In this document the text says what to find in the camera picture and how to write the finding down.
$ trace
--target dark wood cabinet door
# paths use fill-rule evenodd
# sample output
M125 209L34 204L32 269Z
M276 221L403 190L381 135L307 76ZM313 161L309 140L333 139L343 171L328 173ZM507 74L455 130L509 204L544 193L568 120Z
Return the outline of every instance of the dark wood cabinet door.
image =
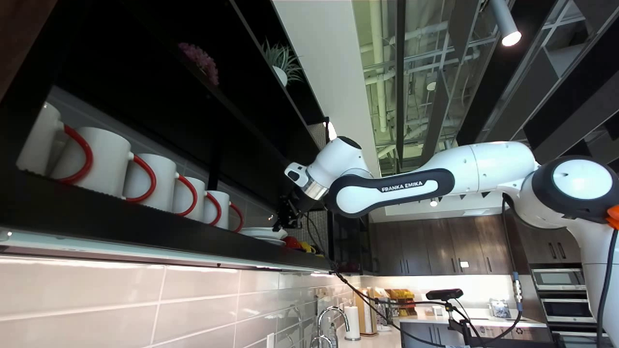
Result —
M513 268L501 216L476 217L475 225L488 274L511 274Z
M580 263L580 247L576 239L567 229L548 231L552 234L552 241L557 248L557 258L562 263Z
M447 219L424 220L422 224L432 275L450 276L458 274L456 254L454 253Z
M454 243L458 274L488 274L477 236L475 218L455 217L448 219L448 223L451 240Z
M560 263L559 251L552 243L553 232L529 228L516 222L520 241L529 263Z
M400 247L400 230L397 222L376 224L376 249L381 276L405 274L404 258Z
M408 276L429 276L432 274L428 247L421 220L400 222L400 242L404 257L404 272Z

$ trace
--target yellow object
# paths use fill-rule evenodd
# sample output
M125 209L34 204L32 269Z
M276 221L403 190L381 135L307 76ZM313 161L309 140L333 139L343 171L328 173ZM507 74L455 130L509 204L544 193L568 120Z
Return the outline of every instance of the yellow object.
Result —
M309 245L308 242L301 241L301 242L299 242L299 244L305 250L306 253L312 253L312 254L316 253L316 249L314 249L313 246Z

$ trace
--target white pot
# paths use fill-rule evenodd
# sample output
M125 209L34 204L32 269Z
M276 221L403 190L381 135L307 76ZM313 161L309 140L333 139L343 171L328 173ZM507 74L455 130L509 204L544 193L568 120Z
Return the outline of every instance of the white pot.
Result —
M274 66L273 70L275 70L277 77L279 77L279 81L282 81L282 85L286 87L286 84L288 84L288 76L286 76L286 73L277 66Z

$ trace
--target mug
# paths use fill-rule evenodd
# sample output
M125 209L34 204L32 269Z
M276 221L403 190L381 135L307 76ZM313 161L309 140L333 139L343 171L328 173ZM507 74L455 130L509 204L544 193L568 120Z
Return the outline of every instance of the mug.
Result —
M56 178L63 182L73 184L88 174L92 167L92 149L88 142L75 129L60 122L60 112L51 104L45 103L37 116L35 124L30 130L26 143L17 158L17 168L45 175L50 153L54 146L54 137L58 131L64 131L79 146L85 160L80 167L71 172L65 172Z
M147 199L157 185L155 173L139 156L134 155L131 144L127 139L105 129L93 127L81 127L76 129L90 144L92 166L90 171L73 181L77 186L93 191L110 194L115 197L126 199L129 202L141 202ZM74 173L77 168L84 166L89 158L81 149L81 145L75 141L69 141L64 147L58 163L50 173L52 178L64 178ZM149 179L144 190L137 192L134 198L123 196L123 184L127 173L127 165L132 161L143 169L144 175Z
M174 185L176 180L187 186L191 193L191 204L183 212L177 212L180 216L186 216L194 210L197 204L197 193L194 186L183 176L176 171L176 163L174 161L155 154L139 154L139 157L152 168L155 173L157 186L153 193L140 204L160 209L167 212L172 212L174 199ZM149 185L148 176L133 163L127 168L127 177L124 179L123 193L127 195L135 195L144 190Z
M312 253L312 254L316 253L316 249L314 249L314 247L311 246L308 242L302 241L302 242L299 242L299 244L301 245L301 248L305 250L306 253Z
M230 195L221 191L208 191L205 194L211 202L204 203L204 217L202 221L205 224L215 225L216 227L227 230L230 225L230 221L228 219L228 207L230 207L238 214L239 219L241 219L238 227L233 231L238 233L241 228L243 228L245 219L243 218L241 209L234 205L234 203L230 202Z
M186 176L186 179L194 186L196 192L203 192L204 197L210 199L214 204L216 204L217 209L219 210L219 216L221 216L221 207L219 203L215 200L215 198L209 195L204 189L206 188L206 184L204 181L196 178L190 178ZM172 199L172 208L174 211L182 211L187 207L191 206L193 201L193 194L189 190L187 186L182 184L180 181L175 182L174 184L174 198ZM188 217L193 220L202 221L204 216L204 198L198 199L196 206L194 209L185 217ZM215 219L211 222L211 225L215 225L219 219Z

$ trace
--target spotlight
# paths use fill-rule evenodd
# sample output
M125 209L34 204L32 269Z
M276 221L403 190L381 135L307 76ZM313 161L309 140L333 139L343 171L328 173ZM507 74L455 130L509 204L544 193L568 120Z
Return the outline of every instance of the spotlight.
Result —
M511 17L509 8L505 0L490 0L490 7L492 7L492 13L495 15L496 24L499 26L501 36L503 39L501 43L503 46L513 46L522 37L522 34L516 28L516 23Z

